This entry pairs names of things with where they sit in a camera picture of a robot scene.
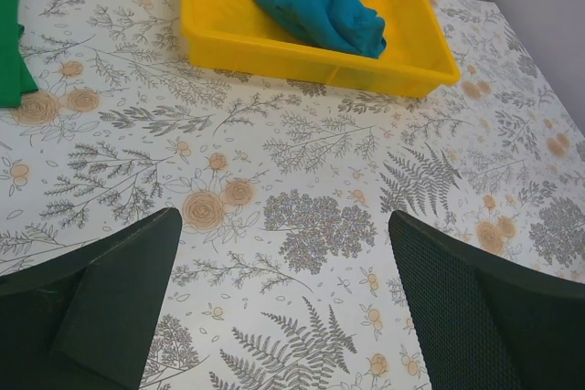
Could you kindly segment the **yellow plastic tray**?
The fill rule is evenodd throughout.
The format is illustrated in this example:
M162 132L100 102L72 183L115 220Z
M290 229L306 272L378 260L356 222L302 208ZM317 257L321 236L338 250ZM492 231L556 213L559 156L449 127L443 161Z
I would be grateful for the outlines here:
M182 0L189 59L422 98L460 78L430 0Z

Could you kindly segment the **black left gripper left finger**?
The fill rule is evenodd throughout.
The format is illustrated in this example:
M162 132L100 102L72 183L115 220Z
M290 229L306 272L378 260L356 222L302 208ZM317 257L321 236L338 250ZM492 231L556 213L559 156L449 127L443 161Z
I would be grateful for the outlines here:
M138 388L181 229L164 208L2 276L2 388Z

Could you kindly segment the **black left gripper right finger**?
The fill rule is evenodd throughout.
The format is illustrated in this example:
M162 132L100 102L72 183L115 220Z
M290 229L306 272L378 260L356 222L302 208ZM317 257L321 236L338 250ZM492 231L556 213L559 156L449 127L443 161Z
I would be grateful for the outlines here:
M395 211L388 232L434 389L581 389L584 286Z

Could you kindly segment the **blue t shirt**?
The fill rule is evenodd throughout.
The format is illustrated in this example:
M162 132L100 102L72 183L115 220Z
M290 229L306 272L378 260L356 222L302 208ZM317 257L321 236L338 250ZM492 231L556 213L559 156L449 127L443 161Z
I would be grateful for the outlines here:
M328 50L377 59L385 21L360 0L253 0L293 37Z

